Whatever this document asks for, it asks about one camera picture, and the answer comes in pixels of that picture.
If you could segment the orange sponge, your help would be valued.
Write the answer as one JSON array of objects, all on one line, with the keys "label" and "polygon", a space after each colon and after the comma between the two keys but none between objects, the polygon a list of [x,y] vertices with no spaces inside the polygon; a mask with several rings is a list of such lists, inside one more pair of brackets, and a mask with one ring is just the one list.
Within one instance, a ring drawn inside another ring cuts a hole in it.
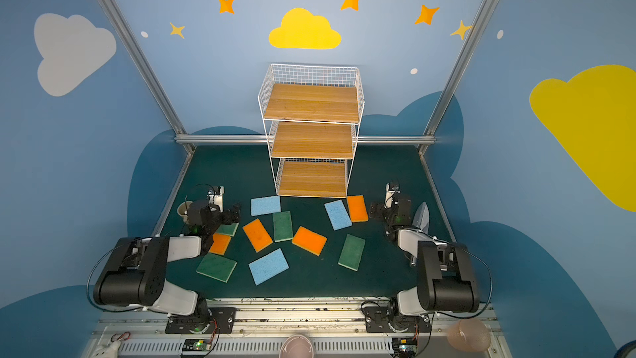
[{"label": "orange sponge", "polygon": [[346,197],[349,208],[349,218],[353,223],[366,222],[369,214],[362,195]]},{"label": "orange sponge", "polygon": [[266,249],[273,243],[273,239],[265,229],[260,219],[256,219],[243,227],[243,232],[248,237],[250,244],[256,253]]},{"label": "orange sponge", "polygon": [[231,240],[232,237],[230,235],[218,233],[213,234],[213,244],[210,247],[209,252],[214,255],[225,255]]},{"label": "orange sponge", "polygon": [[291,241],[296,247],[306,250],[313,255],[320,256],[326,245],[327,238],[324,235],[320,235],[301,226]]}]

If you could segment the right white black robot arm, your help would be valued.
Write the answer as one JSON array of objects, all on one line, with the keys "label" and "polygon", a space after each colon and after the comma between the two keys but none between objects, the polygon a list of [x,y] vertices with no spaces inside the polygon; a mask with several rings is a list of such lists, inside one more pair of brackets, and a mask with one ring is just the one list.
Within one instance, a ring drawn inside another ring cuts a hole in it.
[{"label": "right white black robot arm", "polygon": [[431,312],[477,313],[480,290],[465,245],[429,234],[430,211],[423,202],[412,211],[412,200],[397,190],[385,193],[369,210],[382,220],[385,235],[406,253],[417,270],[414,287],[402,290],[389,305],[389,315],[419,317]]}]

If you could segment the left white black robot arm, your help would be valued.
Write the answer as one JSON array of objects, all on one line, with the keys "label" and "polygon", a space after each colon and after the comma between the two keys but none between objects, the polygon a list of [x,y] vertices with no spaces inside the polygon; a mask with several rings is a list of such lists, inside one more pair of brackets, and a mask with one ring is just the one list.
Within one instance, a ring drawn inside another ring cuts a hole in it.
[{"label": "left white black robot arm", "polygon": [[190,211],[195,209],[201,224],[189,235],[120,239],[103,256],[106,264],[96,283],[87,281],[89,302],[110,313],[146,308],[173,317],[207,317],[208,306],[202,296],[167,281],[167,265],[208,253],[218,228],[240,222],[242,207],[237,203],[222,210],[216,204],[194,202]]}]

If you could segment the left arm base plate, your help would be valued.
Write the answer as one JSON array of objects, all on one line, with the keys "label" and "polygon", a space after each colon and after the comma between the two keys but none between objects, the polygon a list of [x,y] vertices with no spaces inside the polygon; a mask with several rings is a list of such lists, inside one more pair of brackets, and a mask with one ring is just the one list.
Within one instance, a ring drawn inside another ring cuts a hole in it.
[{"label": "left arm base plate", "polygon": [[207,308],[205,312],[195,312],[190,316],[170,316],[165,328],[166,334],[211,335],[213,332],[230,334],[235,324],[236,308]]}]

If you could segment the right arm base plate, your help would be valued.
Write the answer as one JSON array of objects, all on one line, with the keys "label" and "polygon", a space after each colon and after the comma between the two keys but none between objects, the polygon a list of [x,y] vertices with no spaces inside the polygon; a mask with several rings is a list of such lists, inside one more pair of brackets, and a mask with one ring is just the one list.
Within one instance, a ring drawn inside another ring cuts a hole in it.
[{"label": "right arm base plate", "polygon": [[432,330],[432,324],[427,318],[404,316],[389,307],[364,305],[360,311],[364,316],[367,333],[417,333]]}]

